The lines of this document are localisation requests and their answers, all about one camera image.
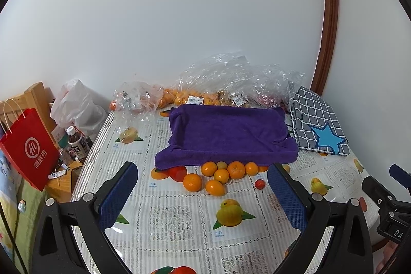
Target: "red shopping bag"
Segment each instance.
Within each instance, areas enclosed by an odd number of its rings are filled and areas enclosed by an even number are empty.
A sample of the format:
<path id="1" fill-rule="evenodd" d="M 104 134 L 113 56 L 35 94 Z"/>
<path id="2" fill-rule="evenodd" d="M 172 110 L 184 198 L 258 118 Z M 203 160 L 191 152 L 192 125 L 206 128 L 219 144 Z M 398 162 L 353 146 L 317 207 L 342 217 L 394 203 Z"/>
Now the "red shopping bag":
<path id="1" fill-rule="evenodd" d="M 24 179 L 42 191 L 59 153 L 36 109 L 26 109 L 7 127 L 9 130 L 0 139 L 0 149 Z"/>

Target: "hi logo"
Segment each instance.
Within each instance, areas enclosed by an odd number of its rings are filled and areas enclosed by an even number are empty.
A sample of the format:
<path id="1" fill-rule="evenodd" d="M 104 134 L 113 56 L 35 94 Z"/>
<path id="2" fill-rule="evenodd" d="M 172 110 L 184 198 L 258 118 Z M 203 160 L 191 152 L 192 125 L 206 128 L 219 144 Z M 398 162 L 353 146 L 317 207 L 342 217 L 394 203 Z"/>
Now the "hi logo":
<path id="1" fill-rule="evenodd" d="M 37 158 L 40 153 L 40 145 L 37 139 L 29 137 L 24 145 L 24 150 L 28 158 Z"/>

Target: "white bottle cap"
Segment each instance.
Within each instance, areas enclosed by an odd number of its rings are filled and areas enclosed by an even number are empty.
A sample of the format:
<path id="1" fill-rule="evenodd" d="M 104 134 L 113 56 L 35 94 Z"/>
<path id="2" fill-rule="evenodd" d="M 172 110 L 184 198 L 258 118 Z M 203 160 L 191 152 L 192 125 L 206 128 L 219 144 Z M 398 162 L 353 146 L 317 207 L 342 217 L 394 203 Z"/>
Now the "white bottle cap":
<path id="1" fill-rule="evenodd" d="M 67 128 L 66 132 L 69 136 L 71 136 L 71 135 L 74 135 L 76 133 L 76 129 L 73 126 L 70 126 L 70 127 Z"/>

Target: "blue star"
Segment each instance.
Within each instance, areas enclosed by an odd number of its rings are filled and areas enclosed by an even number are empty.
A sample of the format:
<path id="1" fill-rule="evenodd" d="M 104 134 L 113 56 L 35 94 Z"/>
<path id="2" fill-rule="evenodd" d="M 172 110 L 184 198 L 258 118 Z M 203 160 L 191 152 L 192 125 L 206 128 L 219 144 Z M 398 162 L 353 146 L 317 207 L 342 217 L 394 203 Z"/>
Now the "blue star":
<path id="1" fill-rule="evenodd" d="M 344 137 L 336 136 L 332 133 L 329 123 L 326 123 L 323 128 L 317 128 L 310 125 L 310 128 L 317 135 L 317 143 L 315 147 L 329 147 L 334 155 L 340 153 L 340 146 L 345 141 Z"/>

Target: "purple cloth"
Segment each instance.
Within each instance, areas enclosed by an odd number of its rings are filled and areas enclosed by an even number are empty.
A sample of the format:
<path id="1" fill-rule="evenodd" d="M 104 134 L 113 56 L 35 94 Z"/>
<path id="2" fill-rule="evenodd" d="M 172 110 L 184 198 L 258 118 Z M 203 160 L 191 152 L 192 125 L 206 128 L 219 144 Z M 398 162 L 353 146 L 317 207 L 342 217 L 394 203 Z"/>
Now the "purple cloth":
<path id="1" fill-rule="evenodd" d="M 268 166 L 297 159 L 281 108 L 182 105 L 170 113 L 170 146 L 157 153 L 158 169 L 208 161 L 250 161 Z"/>

